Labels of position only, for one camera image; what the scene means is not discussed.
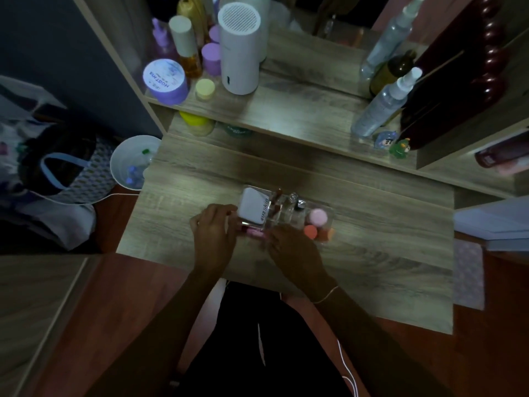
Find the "person's left hand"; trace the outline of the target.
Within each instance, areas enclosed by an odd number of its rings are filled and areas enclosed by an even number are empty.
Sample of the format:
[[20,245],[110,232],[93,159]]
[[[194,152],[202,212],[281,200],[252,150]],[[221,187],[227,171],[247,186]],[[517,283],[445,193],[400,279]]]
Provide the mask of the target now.
[[192,217],[189,222],[194,237],[193,272],[216,282],[231,261],[237,235],[199,235],[199,214]]

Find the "person's right hand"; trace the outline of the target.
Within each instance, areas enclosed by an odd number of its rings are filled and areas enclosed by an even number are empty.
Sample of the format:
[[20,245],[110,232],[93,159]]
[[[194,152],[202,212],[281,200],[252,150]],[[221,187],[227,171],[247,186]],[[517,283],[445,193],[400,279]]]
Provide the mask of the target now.
[[301,230],[290,225],[273,227],[267,231],[267,249],[281,273],[314,304],[339,288],[317,246]]

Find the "clear acrylic makeup organizer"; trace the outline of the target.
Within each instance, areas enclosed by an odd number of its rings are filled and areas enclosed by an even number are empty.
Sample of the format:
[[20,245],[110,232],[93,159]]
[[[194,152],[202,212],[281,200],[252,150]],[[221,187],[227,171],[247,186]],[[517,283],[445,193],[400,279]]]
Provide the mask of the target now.
[[[270,199],[271,199],[274,192],[273,191],[269,191],[269,192],[270,192]],[[334,217],[335,217],[333,208],[328,206],[328,205],[324,205],[324,204],[322,204],[320,202],[315,202],[315,201],[312,201],[312,200],[308,200],[308,199],[306,199],[304,197],[301,197],[298,194],[298,196],[301,199],[306,200],[306,209],[304,211],[302,211],[302,212],[295,212],[295,211],[292,210],[292,205],[288,201],[288,196],[290,194],[291,193],[283,192],[283,194],[282,194],[282,196],[281,196],[281,198],[279,200],[279,202],[281,203],[281,209],[277,213],[275,213],[275,214],[273,212],[271,213],[270,212],[270,207],[269,207],[268,216],[267,216],[265,224],[263,226],[257,226],[255,224],[251,224],[251,223],[242,221],[242,219],[239,218],[240,224],[241,224],[240,232],[243,235],[245,235],[242,232],[242,226],[251,226],[251,227],[254,227],[254,228],[262,229],[264,231],[264,233],[266,233],[266,231],[268,229],[270,229],[270,228],[272,228],[274,226],[283,225],[283,224],[290,225],[290,226],[294,227],[295,229],[303,231],[303,227],[305,225],[309,224],[307,219],[308,219],[308,214],[309,214],[310,210],[313,209],[313,208],[322,208],[328,214],[328,222],[327,222],[327,224],[325,226],[318,227],[318,229],[319,229],[318,237],[315,240],[312,240],[312,241],[318,242],[318,243],[320,243],[322,245],[324,245],[326,243],[329,243],[329,242],[323,242],[324,240],[322,239],[323,238],[322,237],[322,232],[325,231],[325,229],[333,228],[333,220],[334,220]]]

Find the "person's left forearm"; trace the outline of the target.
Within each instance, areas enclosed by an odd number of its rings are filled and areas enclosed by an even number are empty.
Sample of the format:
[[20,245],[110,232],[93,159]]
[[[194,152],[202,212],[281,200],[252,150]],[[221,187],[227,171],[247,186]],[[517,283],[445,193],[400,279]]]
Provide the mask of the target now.
[[84,397],[157,397],[169,383],[191,329],[223,267],[197,267]]

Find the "person's right forearm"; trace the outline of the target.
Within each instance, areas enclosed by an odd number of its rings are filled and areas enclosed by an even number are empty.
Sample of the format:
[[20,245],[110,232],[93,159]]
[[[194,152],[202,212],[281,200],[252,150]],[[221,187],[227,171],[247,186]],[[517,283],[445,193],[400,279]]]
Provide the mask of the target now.
[[455,397],[340,287],[314,305],[371,397]]

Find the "white square cushion compact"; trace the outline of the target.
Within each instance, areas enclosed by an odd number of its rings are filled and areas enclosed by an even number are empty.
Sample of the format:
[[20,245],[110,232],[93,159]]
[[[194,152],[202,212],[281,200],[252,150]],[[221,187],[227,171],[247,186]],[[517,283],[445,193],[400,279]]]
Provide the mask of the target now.
[[247,186],[243,189],[237,214],[242,221],[263,226],[270,207],[270,192]]

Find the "green-lidded jar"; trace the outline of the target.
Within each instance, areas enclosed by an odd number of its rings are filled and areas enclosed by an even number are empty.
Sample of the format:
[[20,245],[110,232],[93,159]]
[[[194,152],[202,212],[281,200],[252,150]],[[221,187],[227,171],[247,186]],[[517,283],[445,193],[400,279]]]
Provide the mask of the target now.
[[252,137],[254,132],[252,130],[249,130],[247,128],[242,128],[239,126],[234,126],[226,123],[222,123],[222,127],[225,133],[228,134],[228,136],[231,136],[232,138],[237,139],[244,139]]

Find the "clear plastic bottle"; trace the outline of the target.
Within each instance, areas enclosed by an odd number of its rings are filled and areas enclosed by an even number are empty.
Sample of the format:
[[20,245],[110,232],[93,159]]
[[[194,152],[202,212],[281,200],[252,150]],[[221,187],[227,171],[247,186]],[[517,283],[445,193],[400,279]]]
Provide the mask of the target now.
[[143,149],[136,154],[127,166],[125,184],[129,189],[140,190],[145,182],[144,173],[151,164],[155,152],[152,149]]

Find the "yellow-lidded jar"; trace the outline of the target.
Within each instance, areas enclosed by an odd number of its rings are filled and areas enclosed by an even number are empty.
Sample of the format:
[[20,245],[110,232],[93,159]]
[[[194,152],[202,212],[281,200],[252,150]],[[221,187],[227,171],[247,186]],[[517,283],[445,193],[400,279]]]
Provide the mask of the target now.
[[179,114],[185,122],[189,132],[196,137],[205,137],[213,132],[215,120],[203,116],[179,111]]

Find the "wooden vanity table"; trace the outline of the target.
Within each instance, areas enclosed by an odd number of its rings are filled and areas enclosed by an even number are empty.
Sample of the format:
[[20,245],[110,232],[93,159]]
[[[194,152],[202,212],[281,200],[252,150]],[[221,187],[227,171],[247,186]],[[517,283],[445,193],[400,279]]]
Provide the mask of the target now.
[[[157,101],[141,79],[151,49],[146,0],[73,0],[163,138],[117,253],[189,268],[187,220],[209,203],[237,203],[244,186],[297,192],[334,210],[322,248],[329,272],[367,312],[451,334],[453,213],[529,195],[529,171],[501,177],[467,144],[418,166],[350,137],[367,101],[358,71],[365,50],[273,22],[259,86],[246,96],[215,79],[211,100],[192,81],[180,105]],[[179,111],[215,120],[192,135]],[[247,128],[237,139],[222,123]]]

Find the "black shorts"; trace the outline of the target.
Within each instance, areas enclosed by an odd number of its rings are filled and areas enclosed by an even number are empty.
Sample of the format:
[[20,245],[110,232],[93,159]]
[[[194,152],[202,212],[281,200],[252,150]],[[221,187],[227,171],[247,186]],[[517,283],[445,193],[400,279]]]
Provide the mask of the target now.
[[352,397],[303,317],[278,292],[230,281],[215,328],[174,397]]

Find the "white waste bucket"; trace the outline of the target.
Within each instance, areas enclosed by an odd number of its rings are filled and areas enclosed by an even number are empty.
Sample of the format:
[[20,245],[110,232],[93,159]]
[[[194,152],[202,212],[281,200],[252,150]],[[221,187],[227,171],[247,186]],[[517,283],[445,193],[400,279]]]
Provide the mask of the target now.
[[[161,139],[158,139],[151,135],[136,135],[121,142],[115,148],[110,159],[110,172],[114,180],[120,186],[129,189],[125,184],[126,171],[127,166],[129,166],[129,164],[132,162],[134,156],[142,152],[143,149],[152,149],[156,155],[160,145]],[[142,189],[129,190],[139,192]]]

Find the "small yellow jar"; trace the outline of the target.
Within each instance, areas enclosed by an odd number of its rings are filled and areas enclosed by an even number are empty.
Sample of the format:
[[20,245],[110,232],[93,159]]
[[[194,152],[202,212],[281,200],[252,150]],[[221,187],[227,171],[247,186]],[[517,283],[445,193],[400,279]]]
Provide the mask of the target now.
[[195,94],[198,99],[210,100],[213,98],[216,90],[215,82],[211,79],[199,79],[195,84]]

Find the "purple jar with white lid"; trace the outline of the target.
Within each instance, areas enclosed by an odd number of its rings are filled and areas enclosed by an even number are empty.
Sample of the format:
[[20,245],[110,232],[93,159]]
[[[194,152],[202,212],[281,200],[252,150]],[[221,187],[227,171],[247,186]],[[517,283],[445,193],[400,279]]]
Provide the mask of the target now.
[[165,105],[180,105],[189,94],[182,66],[171,59],[151,61],[143,69],[142,79],[154,98]]

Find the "small purple jar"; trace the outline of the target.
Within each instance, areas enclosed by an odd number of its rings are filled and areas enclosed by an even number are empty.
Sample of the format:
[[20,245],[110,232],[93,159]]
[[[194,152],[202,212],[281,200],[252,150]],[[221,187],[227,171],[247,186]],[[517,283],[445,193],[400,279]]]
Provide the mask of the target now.
[[213,77],[220,77],[221,47],[218,43],[208,43],[202,47],[202,62],[204,70]]

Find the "white cylindrical humidifier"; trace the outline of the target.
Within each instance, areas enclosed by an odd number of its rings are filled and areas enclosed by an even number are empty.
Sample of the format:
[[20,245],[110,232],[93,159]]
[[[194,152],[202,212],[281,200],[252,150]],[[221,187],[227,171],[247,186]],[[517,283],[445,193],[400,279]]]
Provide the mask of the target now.
[[218,13],[221,80],[235,95],[253,93],[259,83],[261,18],[255,7],[227,3]]

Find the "clear spray bottle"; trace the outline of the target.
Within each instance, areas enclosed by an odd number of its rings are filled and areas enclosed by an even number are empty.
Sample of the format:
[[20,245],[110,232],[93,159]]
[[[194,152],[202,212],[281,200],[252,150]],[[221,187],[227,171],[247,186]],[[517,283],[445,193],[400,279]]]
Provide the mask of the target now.
[[359,118],[352,124],[350,132],[357,138],[369,138],[390,117],[407,102],[409,93],[413,90],[423,71],[414,67],[410,72],[400,77],[392,84],[384,86],[369,103]]

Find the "orange bottle with white cap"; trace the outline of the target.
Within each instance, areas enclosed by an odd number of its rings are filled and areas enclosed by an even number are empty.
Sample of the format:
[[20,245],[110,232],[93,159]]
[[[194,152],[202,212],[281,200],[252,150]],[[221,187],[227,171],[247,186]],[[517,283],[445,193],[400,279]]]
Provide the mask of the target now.
[[200,78],[203,70],[191,20],[175,15],[169,20],[169,28],[186,76],[189,79]]

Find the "patterned tote bag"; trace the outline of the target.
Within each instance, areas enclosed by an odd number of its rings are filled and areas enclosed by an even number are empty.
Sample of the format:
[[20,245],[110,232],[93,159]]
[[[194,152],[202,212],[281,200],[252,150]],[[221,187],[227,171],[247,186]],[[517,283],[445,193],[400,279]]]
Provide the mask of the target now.
[[93,205],[116,182],[103,129],[0,84],[0,254],[95,253]]

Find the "purple pump bottle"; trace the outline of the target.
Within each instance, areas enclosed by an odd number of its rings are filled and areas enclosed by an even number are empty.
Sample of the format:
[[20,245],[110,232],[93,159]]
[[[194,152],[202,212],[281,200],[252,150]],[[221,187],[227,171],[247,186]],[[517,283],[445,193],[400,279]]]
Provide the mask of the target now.
[[178,62],[178,52],[166,26],[156,18],[153,18],[151,21],[153,25],[152,34],[155,40],[155,59],[169,59]]

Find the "pink patterned cloth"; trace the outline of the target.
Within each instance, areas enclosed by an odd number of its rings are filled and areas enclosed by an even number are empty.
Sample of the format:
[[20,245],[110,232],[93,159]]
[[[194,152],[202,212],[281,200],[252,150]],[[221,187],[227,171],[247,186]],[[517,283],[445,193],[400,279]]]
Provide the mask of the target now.
[[477,243],[455,239],[453,247],[453,303],[485,309],[484,251]]

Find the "dark green glass bottle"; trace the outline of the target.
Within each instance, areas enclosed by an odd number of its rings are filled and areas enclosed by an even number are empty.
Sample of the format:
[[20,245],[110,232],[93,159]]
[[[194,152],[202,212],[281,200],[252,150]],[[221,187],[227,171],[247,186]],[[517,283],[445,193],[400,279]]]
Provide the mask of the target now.
[[404,54],[395,55],[383,63],[369,83],[371,97],[374,98],[386,85],[393,84],[410,72],[414,67],[416,58],[416,50],[408,50]]

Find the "yellow bottle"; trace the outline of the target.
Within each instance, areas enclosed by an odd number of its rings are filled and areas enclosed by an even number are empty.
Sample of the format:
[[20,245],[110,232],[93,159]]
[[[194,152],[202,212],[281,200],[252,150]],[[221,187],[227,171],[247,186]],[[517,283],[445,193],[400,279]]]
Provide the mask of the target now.
[[208,39],[206,12],[202,0],[179,0],[176,15],[187,17],[191,21],[197,46],[201,49]]

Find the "stack of white papers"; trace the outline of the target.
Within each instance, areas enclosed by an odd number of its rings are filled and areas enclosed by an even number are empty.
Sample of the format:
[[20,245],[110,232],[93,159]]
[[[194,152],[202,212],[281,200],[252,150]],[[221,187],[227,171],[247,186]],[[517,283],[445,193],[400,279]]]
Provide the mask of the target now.
[[485,240],[496,252],[529,254],[529,195],[454,213],[454,229]]

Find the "wooden cabinet panel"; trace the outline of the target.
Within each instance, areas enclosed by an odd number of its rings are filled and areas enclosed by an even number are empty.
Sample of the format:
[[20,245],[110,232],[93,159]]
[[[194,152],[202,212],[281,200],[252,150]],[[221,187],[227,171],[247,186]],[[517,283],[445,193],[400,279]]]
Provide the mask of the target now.
[[82,254],[0,256],[0,397],[26,393],[89,262]]

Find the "dark red bottle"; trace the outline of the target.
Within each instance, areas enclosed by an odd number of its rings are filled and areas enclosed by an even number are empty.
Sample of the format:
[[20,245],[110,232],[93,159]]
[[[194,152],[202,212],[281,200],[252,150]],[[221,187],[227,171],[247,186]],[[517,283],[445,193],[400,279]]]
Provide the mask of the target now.
[[529,170],[529,132],[477,152],[474,158],[483,168],[494,168],[502,176]]

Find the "dark red beaded frame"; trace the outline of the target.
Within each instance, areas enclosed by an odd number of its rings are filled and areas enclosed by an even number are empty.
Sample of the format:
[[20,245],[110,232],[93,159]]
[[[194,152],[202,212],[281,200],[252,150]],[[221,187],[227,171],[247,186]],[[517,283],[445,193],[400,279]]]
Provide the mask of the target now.
[[420,56],[424,78],[401,115],[400,138],[418,150],[502,98],[511,54],[499,0],[471,0]]

